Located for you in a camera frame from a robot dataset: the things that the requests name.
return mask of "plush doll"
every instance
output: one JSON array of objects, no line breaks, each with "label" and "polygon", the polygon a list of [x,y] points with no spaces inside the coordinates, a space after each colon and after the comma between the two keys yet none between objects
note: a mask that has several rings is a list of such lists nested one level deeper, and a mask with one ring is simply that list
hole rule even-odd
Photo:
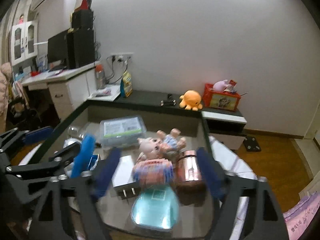
[{"label": "plush doll", "polygon": [[220,92],[222,93],[227,87],[228,87],[229,83],[228,80],[223,80],[223,81],[218,81],[217,83],[215,83],[212,87],[212,90],[214,92]]},{"label": "plush doll", "polygon": [[183,96],[180,97],[182,99],[179,106],[181,108],[186,107],[186,110],[194,110],[198,111],[198,109],[202,109],[201,105],[201,95],[194,90],[188,90]]},{"label": "plush doll", "polygon": [[24,22],[24,14],[21,14],[21,15],[20,15],[20,18],[19,18],[18,24],[21,24],[21,23],[23,23],[23,22]]},{"label": "plush doll", "polygon": [[140,155],[137,162],[145,160],[159,159],[163,157],[163,152],[161,151],[162,140],[159,138],[138,138]]},{"label": "plush doll", "polygon": [[172,129],[170,134],[166,134],[165,132],[159,130],[157,135],[162,140],[160,144],[160,150],[163,153],[171,152],[171,151],[179,151],[182,148],[187,146],[186,139],[182,137],[179,141],[177,137],[180,135],[180,131],[176,128]]}]

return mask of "pink coat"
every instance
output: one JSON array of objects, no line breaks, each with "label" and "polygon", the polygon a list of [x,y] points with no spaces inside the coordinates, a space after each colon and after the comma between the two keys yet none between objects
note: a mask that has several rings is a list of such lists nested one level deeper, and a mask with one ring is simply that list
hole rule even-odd
[{"label": "pink coat", "polygon": [[4,63],[0,67],[0,115],[2,114],[7,115],[9,82],[10,82],[11,75],[12,74],[11,74],[10,63],[9,62]]}]

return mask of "water bottle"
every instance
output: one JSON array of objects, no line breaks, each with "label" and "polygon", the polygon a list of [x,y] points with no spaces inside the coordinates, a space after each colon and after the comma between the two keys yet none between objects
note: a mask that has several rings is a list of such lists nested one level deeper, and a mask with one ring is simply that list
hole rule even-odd
[{"label": "water bottle", "polygon": [[97,80],[97,88],[104,89],[106,86],[106,76],[104,73],[103,66],[101,64],[96,66],[96,80]]}]

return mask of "teal container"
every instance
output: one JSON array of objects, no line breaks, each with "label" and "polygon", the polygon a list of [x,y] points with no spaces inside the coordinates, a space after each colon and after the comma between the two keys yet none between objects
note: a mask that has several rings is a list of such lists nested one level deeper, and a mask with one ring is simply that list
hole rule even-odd
[{"label": "teal container", "polygon": [[169,231],[177,223],[179,201],[169,185],[147,188],[136,199],[131,218],[141,227]]}]

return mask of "white drawer unit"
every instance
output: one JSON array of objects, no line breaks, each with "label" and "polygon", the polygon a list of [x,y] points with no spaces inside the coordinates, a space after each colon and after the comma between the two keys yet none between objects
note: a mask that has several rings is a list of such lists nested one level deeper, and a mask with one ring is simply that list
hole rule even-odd
[{"label": "white drawer unit", "polygon": [[54,107],[61,120],[66,119],[76,109],[72,104],[54,104]]},{"label": "white drawer unit", "polygon": [[66,82],[49,83],[48,88],[57,114],[66,119],[96,89],[94,69],[82,73]]},{"label": "white drawer unit", "polygon": [[205,108],[202,116],[207,121],[209,135],[215,137],[230,150],[237,150],[245,139],[243,128],[247,121],[237,110],[230,112],[226,110]]},{"label": "white drawer unit", "polygon": [[210,133],[209,135],[215,137],[219,142],[223,143],[230,150],[239,149],[245,138],[245,136],[235,136],[218,133]]}]

